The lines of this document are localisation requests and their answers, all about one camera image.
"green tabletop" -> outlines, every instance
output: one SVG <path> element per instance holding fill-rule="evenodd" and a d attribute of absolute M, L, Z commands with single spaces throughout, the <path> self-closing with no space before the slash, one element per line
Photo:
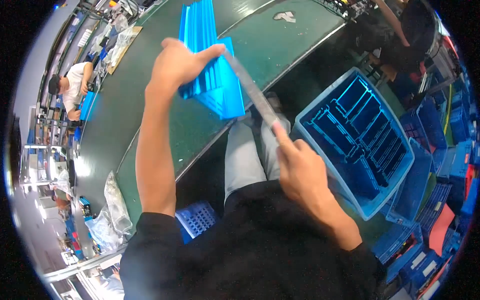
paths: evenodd
<path fill-rule="evenodd" d="M 239 2 L 236 14 L 232 14 L 232 2 L 214 1 L 217 32 L 221 34 L 228 29 L 223 36 L 232 38 L 235 56 L 262 89 L 268 88 L 344 22 L 311 0 L 273 1 L 252 13 L 264 3 L 242 5 Z M 294 13 L 296 23 L 273 19 L 276 13 L 285 11 Z M 87 123 L 82 138 L 81 156 L 86 157 L 84 161 L 95 170 L 95 178 L 101 184 L 93 182 L 91 175 L 79 176 L 79 189 L 92 197 L 103 195 L 108 172 L 115 171 L 122 161 L 117 180 L 134 224 L 141 213 L 135 179 L 137 140 L 134 136 L 141 122 L 144 87 L 161 50 L 160 42 L 167 36 L 178 35 L 180 12 L 181 2 L 170 0 L 143 23 L 143 30 L 113 76 L 102 84 L 93 120 Z M 246 95 L 244 102 L 249 102 Z M 174 99 L 170 145 L 177 177 L 228 125 L 194 99 L 184 100 L 178 96 Z M 92 210 L 99 210 L 103 203 L 99 202 L 97 207 L 92 205 Z"/>

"yellow strip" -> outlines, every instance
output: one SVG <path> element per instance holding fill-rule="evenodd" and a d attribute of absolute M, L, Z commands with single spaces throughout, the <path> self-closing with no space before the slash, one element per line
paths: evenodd
<path fill-rule="evenodd" d="M 450 108 L 452 107 L 452 85 L 450 85 L 450 96 L 448 99 L 447 118 L 445 119 L 444 134 L 447 133 L 448 121 L 450 120 Z"/>

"red sheet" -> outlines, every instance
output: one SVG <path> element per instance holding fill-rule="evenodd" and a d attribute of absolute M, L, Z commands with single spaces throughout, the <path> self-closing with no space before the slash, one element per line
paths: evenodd
<path fill-rule="evenodd" d="M 444 244 L 445 234 L 448 226 L 453 221 L 455 214 L 445 203 L 442 212 L 430 231 L 429 246 L 438 256 L 442 256 L 442 246 Z"/>

